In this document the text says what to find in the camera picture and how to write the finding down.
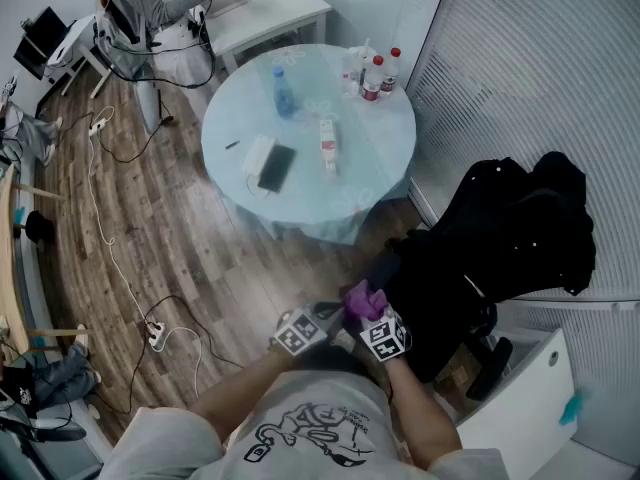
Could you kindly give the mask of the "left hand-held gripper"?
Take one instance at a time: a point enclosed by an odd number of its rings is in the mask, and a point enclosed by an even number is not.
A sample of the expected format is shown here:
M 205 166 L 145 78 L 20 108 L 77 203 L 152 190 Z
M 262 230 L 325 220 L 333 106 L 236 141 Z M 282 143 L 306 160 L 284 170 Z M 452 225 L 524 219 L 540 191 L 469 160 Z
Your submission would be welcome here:
M 282 321 L 269 342 L 281 347 L 287 354 L 297 357 L 329 339 L 351 338 L 344 315 L 330 325 L 329 318 L 322 314 L 335 314 L 343 308 L 341 302 L 322 301 L 313 308 L 296 308 L 283 316 Z

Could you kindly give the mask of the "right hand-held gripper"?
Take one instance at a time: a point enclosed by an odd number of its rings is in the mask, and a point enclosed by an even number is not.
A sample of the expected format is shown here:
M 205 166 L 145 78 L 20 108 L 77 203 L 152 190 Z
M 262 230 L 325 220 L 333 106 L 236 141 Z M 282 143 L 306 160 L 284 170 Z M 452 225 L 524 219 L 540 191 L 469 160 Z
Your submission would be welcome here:
M 411 349 L 411 333 L 396 313 L 384 314 L 377 321 L 362 318 L 361 325 L 359 336 L 380 363 L 402 356 Z

